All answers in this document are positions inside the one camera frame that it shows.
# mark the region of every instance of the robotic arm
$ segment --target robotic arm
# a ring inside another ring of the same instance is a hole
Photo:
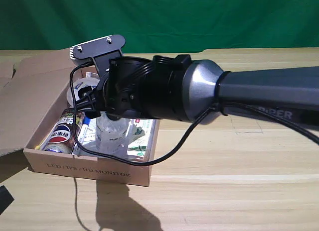
[[[98,86],[83,88],[75,104],[89,118],[106,111],[113,119],[209,124],[233,114],[319,130],[319,67],[231,73],[187,54],[126,57],[124,44],[122,36],[111,35],[70,49],[76,69],[94,64],[100,76]]]

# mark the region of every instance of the open cardboard box flap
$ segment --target open cardboard box flap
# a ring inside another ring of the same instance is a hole
[[[11,81],[13,66],[14,63],[10,61],[0,63],[0,91]]]
[[[0,90],[0,156],[41,141],[31,138],[36,132],[48,132],[55,122],[43,119],[59,117],[66,107],[56,103],[66,95],[74,67],[69,49],[22,60],[12,80],[13,63],[1,64],[1,77],[10,81]]]

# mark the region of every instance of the green backdrop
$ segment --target green backdrop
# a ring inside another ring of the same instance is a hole
[[[319,0],[0,0],[0,49],[60,49],[109,34],[124,52],[319,47]]]

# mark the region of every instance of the pepsi logo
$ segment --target pepsi logo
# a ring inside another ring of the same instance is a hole
[[[58,125],[53,131],[49,144],[66,142],[71,137],[70,128],[66,125]]]

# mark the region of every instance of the roll of tape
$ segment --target roll of tape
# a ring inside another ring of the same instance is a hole
[[[84,87],[91,86],[91,88],[95,88],[99,83],[99,79],[97,78],[81,78],[73,83],[74,88],[74,94],[75,94],[75,100],[79,100],[79,90]],[[68,103],[73,107],[73,100],[72,100],[72,94],[71,94],[71,88],[68,89],[68,92],[66,94],[66,98],[68,100]]]

